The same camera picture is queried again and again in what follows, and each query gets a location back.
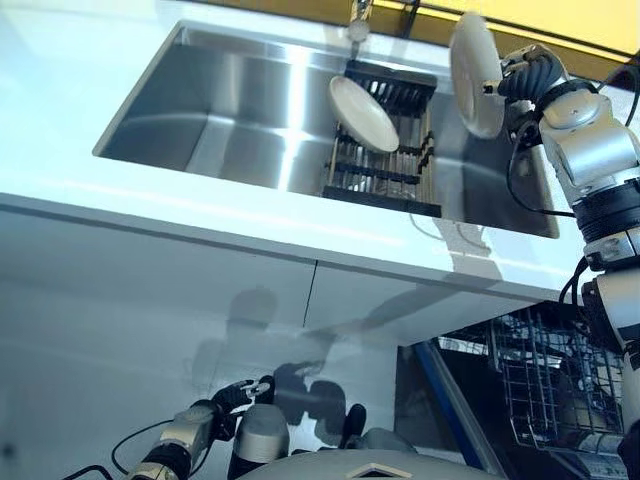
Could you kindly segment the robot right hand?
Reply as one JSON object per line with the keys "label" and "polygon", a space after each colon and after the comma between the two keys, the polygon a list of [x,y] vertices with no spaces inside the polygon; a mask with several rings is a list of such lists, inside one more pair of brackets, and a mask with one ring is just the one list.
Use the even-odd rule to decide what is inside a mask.
{"label": "robot right hand", "polygon": [[569,75],[558,56],[542,44],[532,44],[511,52],[500,60],[501,80],[483,82],[482,93],[508,101],[535,104]]}

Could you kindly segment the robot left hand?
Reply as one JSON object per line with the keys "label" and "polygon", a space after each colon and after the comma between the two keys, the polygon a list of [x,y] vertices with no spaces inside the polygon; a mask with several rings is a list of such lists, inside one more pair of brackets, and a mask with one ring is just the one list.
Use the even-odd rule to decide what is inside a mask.
{"label": "robot left hand", "polygon": [[212,398],[221,412],[216,439],[229,441],[234,437],[237,420],[244,414],[236,410],[248,405],[272,404],[274,396],[275,380],[271,375],[259,380],[241,380],[219,390]]}

